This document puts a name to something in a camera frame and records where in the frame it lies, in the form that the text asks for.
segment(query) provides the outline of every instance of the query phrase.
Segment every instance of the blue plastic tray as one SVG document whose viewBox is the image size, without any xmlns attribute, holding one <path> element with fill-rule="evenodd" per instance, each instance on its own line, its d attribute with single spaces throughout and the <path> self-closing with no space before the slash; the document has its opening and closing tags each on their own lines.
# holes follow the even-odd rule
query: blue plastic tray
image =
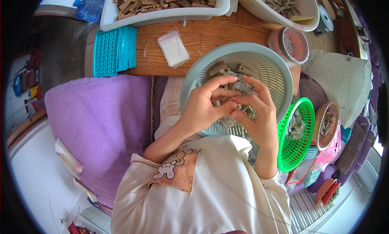
<svg viewBox="0 0 389 234">
<path fill-rule="evenodd" d="M 116 76 L 137 66 L 137 30 L 124 26 L 108 32 L 98 31 L 95 35 L 93 54 L 93 76 Z"/>
<path fill-rule="evenodd" d="M 116 76 L 118 63 L 119 29 L 108 32 L 99 30 L 95 35 L 93 52 L 93 76 Z"/>
</svg>

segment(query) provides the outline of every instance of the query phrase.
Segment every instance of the white plastic tray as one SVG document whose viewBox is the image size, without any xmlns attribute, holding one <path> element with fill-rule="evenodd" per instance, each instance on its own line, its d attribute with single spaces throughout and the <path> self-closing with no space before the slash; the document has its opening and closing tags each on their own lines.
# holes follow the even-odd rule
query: white plastic tray
<svg viewBox="0 0 389 234">
<path fill-rule="evenodd" d="M 172 21 L 184 20 L 208 20 L 212 16 L 225 15 L 230 9 L 230 0 L 216 0 L 214 8 L 176 8 L 153 11 L 133 17 L 116 21 L 119 15 L 116 3 L 113 0 L 105 0 L 103 13 L 101 15 L 100 28 L 103 31 L 110 31 L 118 27 L 130 25 L 139 27 Z"/>
<path fill-rule="evenodd" d="M 261 0 L 239 0 L 239 3 L 247 9 L 250 13 L 257 16 L 258 18 L 273 24 L 281 24 L 285 27 L 294 29 L 299 32 L 309 32 L 317 28 L 320 20 L 318 14 L 318 7 L 316 0 L 296 0 L 298 3 L 297 9 L 301 12 L 301 16 L 313 17 L 306 24 L 301 25 L 290 21 L 281 14 L 274 11 L 272 8 L 267 6 Z"/>
</svg>

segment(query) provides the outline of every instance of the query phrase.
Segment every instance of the green plastic basket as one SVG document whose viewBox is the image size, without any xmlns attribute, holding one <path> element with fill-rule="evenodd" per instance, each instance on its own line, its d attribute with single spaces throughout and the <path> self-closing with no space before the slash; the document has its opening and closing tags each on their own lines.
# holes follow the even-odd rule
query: green plastic basket
<svg viewBox="0 0 389 234">
<path fill-rule="evenodd" d="M 299 141 L 285 139 L 286 128 L 296 110 L 305 122 L 305 136 Z M 287 173 L 296 168 L 304 159 L 311 144 L 315 129 L 315 110 L 312 102 L 308 98 L 302 97 L 290 105 L 284 118 L 277 124 L 277 129 L 279 138 L 277 164 L 282 172 Z"/>
</svg>

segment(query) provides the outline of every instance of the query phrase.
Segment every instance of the person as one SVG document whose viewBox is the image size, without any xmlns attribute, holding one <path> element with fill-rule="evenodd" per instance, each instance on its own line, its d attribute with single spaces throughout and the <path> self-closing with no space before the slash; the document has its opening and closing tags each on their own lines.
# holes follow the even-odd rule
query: person
<svg viewBox="0 0 389 234">
<path fill-rule="evenodd" d="M 289 197 L 278 183 L 276 108 L 269 89 L 252 77 L 243 80 L 260 98 L 220 87 L 236 80 L 220 76 L 193 89 L 179 120 L 143 156 L 132 155 L 116 193 L 112 234 L 291 232 Z M 212 105 L 232 93 L 232 101 Z M 236 110 L 238 104 L 251 105 L 258 116 L 251 120 Z M 254 168 L 247 161 L 252 146 L 244 138 L 187 142 L 228 115 L 260 146 Z"/>
</svg>

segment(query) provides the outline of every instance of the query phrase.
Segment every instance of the white t-shirt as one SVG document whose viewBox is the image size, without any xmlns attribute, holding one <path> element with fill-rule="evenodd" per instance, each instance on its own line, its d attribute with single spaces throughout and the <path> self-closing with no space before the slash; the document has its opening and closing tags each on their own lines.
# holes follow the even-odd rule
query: white t-shirt
<svg viewBox="0 0 389 234">
<path fill-rule="evenodd" d="M 226 135 L 205 137 L 180 146 L 201 149 L 192 192 L 148 183 L 161 166 L 133 154 L 120 182 L 111 233 L 290 233 L 289 196 L 277 182 L 257 176 L 248 163 L 251 144 Z"/>
</svg>

